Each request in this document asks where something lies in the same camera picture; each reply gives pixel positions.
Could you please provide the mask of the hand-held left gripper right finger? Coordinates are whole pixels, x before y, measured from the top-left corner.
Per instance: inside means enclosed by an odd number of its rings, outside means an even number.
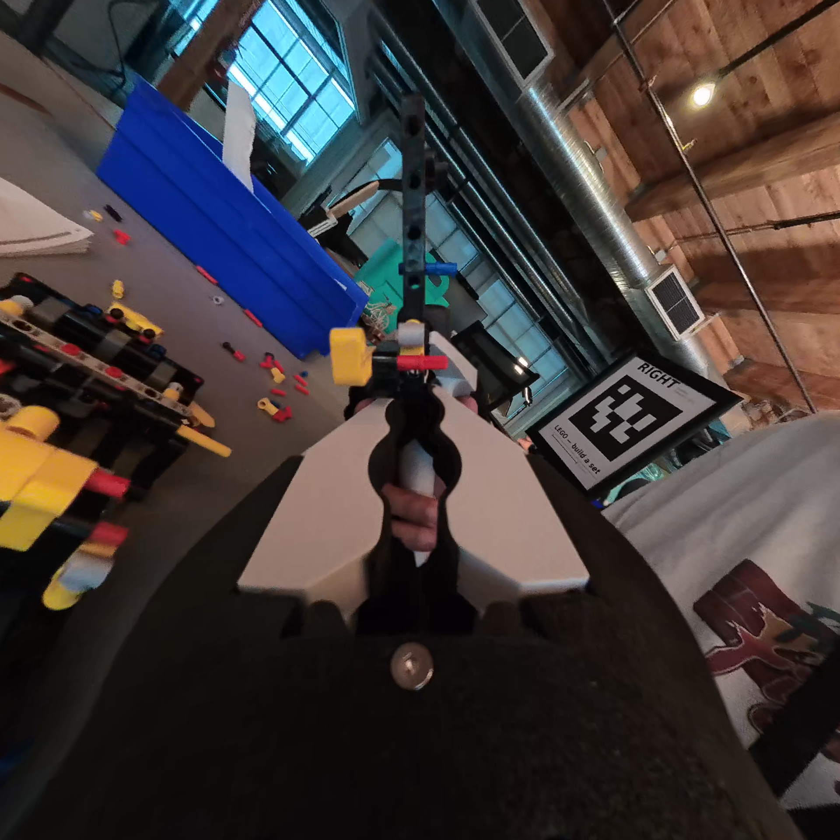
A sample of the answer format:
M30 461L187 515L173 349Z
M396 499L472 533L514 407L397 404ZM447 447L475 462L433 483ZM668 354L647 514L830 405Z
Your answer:
M436 386L440 430L460 458L445 503L468 601L520 601L583 590L589 573L532 470L507 435Z

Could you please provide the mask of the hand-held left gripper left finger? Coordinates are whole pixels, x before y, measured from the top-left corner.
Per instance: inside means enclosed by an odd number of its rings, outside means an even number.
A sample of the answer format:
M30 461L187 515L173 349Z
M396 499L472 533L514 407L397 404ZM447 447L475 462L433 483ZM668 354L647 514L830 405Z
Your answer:
M391 428L380 399L303 455L238 578L243 593L300 601L366 601L366 562L390 547L390 511L370 475Z

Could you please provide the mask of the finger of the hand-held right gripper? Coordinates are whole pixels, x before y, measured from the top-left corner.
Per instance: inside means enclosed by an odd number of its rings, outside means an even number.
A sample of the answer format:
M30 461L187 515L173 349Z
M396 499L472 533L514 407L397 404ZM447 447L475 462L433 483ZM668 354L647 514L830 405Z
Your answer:
M429 384L432 391L445 392L462 403L473 399L479 384L474 364L437 331L429 335L429 350L430 354L443 356L447 362L443 370L434 371Z

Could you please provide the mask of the black lego beam assembly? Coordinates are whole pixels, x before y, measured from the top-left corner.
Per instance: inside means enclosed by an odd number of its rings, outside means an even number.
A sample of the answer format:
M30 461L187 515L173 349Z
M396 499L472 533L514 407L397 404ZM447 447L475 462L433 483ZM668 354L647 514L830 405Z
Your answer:
M434 353L431 322L426 314L426 195L435 171L425 141L426 106L422 95L406 95L400 105L402 131L402 307L395 338L371 344L360 327L329 333L329 356L336 385L365 388L373 398L412 397L445 371L448 358Z

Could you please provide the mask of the partly built lego car chassis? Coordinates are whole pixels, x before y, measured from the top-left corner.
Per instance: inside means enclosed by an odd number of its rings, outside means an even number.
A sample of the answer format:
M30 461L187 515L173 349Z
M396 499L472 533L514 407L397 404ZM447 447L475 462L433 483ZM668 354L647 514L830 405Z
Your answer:
M207 435L203 378L161 335L117 298L83 306L24 272L2 285L2 594L70 609L127 538L109 508L144 499L189 448L231 456Z

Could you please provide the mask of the scattered lego pins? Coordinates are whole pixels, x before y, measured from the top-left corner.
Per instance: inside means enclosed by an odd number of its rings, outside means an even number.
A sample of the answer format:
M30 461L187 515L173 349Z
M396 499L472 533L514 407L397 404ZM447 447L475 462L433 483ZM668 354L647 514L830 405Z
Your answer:
M113 221L114 220L117 221L117 222L119 221L118 215L116 214L116 211L114 211L112 207L105 206L104 209L107 212L108 218L110 218ZM83 214L84 218L86 218L87 220L92 221L92 222L96 222L98 224L104 224L106 221L108 221L108 218L106 218L101 213L99 213L99 211L96 211L94 209L86 209L82 212L82 214ZM112 229L112 237L114 238L115 242L117 242L121 246L128 245L132 240L131 236L128 233L126 233L125 231L121 230L119 227L114 227ZM203 267L194 266L194 268L195 268L195 271L197 272L197 274L199 274L201 277L203 277L206 281L210 282L214 286L215 291L221 291L222 290L218 281L210 273L208 273ZM132 324L134 326L137 326L139 324L140 327L142 328L140 330L140 336L141 336L142 339L145 340L146 333L149 330L146 330L144 332L143 329L145 327L149 327L151 322L147 318L144 319L144 317L141 316L140 314L138 314L136 312L133 312L133 310L130 312L125 307L125 303L124 303L125 294L126 293L125 293L124 288L123 288L123 283L120 280L115 280L114 283L112 283L112 298L114 300L116 300L117 302L115 304L113 304L111 309L116 307L116 309L119 309L123 312L123 315L120 316L120 317L122 318L124 326L131 326ZM226 301L226 299L223 298L222 296L218 295L218 294L215 294L215 296L212 297L212 303L215 306L222 307L223 305L226 305L225 301ZM264 325L262 324L262 322L260 320L258 320L256 318L256 316L254 315L254 313L252 311L250 311L248 309L243 309L242 312L244 313L244 315L246 315L246 317L250 321L252 321L252 323L254 323L257 327L262 329L262 327ZM153 341L153 340L156 340L157 338L159 338L157 332L154 331L155 329L156 328L151 329L152 338L148 339L148 341ZM234 347L234 345L231 344L231 342L224 341L224 342L221 342L219 344L219 346L226 353L228 353L231 356L231 358L236 360L238 363L245 364L247 362L246 356L242 352L240 352L238 349L236 349ZM258 409L260 411L263 411L263 412L267 413L270 417L272 417L274 422L283 423L283 422L291 419L292 418L291 407L288 406L288 405L285 405L281 401L281 400L285 400L287 398L287 391L284 390L283 387L280 387L280 385L283 385L284 382L286 382L286 379L287 379L287 376L286 376L286 373L285 373L285 370L284 370L282 364L278 361L278 359L276 358L276 356L273 353L265 352L264 353L264 358L262 360L259 360L258 367L261 370L267 371L270 374L271 379L274 383L274 386L269 389L269 393L272 396L268 396L268 397L260 399L257 403ZM305 376L294 374L291 378L291 381L287 382L286 384L287 385L290 384L291 386L293 386L295 391L299 392L300 394L307 395L307 396L310 394L310 391L308 389L308 380Z

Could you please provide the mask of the person's right hand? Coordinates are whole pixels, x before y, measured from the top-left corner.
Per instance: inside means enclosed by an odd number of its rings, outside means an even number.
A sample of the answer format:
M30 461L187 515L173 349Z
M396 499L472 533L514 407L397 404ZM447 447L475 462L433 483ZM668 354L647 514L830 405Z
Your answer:
M438 500L435 496L387 483L382 495L391 512L392 536L408 550L429 554L438 537Z

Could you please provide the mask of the teal bag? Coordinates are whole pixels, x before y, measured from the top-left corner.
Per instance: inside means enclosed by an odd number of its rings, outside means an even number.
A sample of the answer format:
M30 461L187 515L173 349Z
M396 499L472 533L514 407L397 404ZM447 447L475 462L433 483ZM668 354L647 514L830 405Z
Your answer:
M403 277L399 273L402 264L402 247L387 239L354 276L355 283L369 296L371 306L383 305L395 316L403 307ZM428 276L425 286L425 302L428 306L448 308L446 293L449 276Z

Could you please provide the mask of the framed black white marker sign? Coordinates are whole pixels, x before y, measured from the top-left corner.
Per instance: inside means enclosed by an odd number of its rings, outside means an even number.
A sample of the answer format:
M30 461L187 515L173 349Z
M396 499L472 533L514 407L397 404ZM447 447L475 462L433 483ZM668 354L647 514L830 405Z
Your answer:
M741 402L726 386L640 350L613 363L527 435L587 499L603 499Z

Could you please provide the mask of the white vent grille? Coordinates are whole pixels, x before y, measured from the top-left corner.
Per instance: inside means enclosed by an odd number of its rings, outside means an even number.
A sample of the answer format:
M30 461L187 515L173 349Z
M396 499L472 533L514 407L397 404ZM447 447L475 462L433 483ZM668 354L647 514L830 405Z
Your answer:
M473 1L471 6L520 89L527 89L555 58L547 36L520 1Z
M707 320L675 266L663 270L645 293L674 340L695 334Z

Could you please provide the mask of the blue plastic bin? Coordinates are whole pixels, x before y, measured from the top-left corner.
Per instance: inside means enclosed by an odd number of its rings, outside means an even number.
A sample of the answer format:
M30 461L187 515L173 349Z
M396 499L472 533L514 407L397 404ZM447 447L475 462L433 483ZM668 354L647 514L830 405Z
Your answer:
M105 185L297 358L328 355L368 296L258 181L223 163L223 145L144 79L98 166Z

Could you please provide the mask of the white paper bag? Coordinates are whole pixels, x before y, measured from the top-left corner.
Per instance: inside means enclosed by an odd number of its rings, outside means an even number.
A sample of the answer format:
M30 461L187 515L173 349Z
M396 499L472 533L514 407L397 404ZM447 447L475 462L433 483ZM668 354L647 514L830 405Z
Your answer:
M256 136L256 115L248 91L234 81L227 85L223 163L251 193L254 181L250 159Z

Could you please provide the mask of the open instruction booklet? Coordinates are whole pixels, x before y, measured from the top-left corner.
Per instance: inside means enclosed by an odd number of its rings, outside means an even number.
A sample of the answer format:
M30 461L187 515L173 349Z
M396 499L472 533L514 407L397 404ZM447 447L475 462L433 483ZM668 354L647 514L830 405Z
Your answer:
M1 257L66 256L86 253L92 231L1 180Z

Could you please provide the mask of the silver ventilation duct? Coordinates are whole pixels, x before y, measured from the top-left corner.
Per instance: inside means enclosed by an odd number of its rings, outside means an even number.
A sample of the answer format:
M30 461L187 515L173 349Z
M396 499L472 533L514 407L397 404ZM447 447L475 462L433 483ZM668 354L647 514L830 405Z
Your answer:
M584 240L656 350L711 379L713 365L694 338L676 339L646 293L658 274L655 258L575 128L549 70L517 101L521 138Z

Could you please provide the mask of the wooden post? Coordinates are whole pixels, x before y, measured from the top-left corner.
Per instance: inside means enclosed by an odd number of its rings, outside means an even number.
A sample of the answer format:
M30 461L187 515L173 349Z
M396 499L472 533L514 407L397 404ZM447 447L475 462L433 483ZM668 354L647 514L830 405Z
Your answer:
M188 112L198 92L221 67L221 56L234 49L264 1L219 1L183 52L157 83L158 92Z

